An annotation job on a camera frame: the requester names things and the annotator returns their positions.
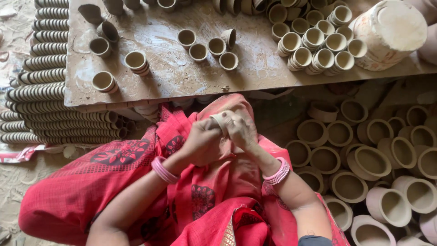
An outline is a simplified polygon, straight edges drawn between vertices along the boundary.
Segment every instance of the red sari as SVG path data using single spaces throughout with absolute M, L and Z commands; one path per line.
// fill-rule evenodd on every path
M 256 133 L 253 111 L 242 95 L 225 95 L 188 118 L 164 103 L 161 121 L 141 140 L 113 141 L 67 164 L 31 186 L 21 203 L 20 228 L 27 234 L 83 246 L 89 229 L 120 191 L 151 170 L 156 156 L 168 157 L 184 144 L 193 122 L 230 109 L 242 116 L 258 144 L 290 162 L 288 152 Z M 216 161 L 190 165 L 169 185 L 127 234 L 132 244 L 248 245 L 298 244 L 296 219 L 263 185 L 258 167 L 245 153 L 222 141 Z M 333 245 L 348 246 L 329 210 Z

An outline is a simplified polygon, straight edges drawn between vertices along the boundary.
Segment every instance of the woman's left hand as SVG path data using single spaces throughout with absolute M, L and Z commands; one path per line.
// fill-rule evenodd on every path
M 217 158 L 215 153 L 219 153 L 222 130 L 219 127 L 209 129 L 212 124 L 212 119 L 194 122 L 188 139 L 179 150 L 190 163 L 196 166 L 202 167 L 215 161 Z

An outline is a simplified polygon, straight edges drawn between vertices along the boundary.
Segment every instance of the woman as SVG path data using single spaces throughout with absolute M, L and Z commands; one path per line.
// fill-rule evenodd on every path
M 87 246 L 348 245 L 287 151 L 256 133 L 242 95 L 188 118 L 160 110 L 141 140 L 101 146 L 30 187 L 21 229 Z M 226 137 L 209 119 L 220 112 Z

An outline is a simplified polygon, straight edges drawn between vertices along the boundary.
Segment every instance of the wooden board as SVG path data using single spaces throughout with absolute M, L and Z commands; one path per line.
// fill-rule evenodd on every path
M 118 29 L 120 41 L 113 54 L 101 59 L 90 54 L 88 42 L 97 37 L 96 27 L 85 22 L 77 8 L 93 3 L 102 9 L 102 16 Z M 354 17 L 368 10 L 378 0 L 349 1 Z M 361 79 L 394 77 L 412 74 L 437 73 L 437 67 L 419 61 L 415 54 L 400 64 L 381 72 L 370 72 L 359 67 L 334 77 L 309 76 L 304 71 L 290 72 L 286 58 L 276 53 L 277 44 L 271 38 L 271 26 L 265 13 L 237 17 L 216 13 L 211 1 L 193 4 L 164 13 L 157 5 L 142 2 L 137 11 L 125 8 L 122 16 L 109 15 L 102 1 L 76 0 L 70 2 L 70 33 L 66 76 L 66 106 L 100 103 L 134 102 L 145 99 L 175 98 L 192 95 L 222 93 L 269 88 L 325 84 Z M 236 46 L 232 50 L 239 58 L 237 70 L 225 72 L 211 55 L 207 61 L 195 63 L 188 52 L 176 41 L 181 29 L 197 33 L 197 42 L 207 44 L 221 32 L 235 28 Z M 146 53 L 151 72 L 146 77 L 134 75 L 124 66 L 124 57 L 133 50 Z M 110 71 L 120 91 L 111 95 L 99 93 L 91 87 L 93 76 L 99 71 Z

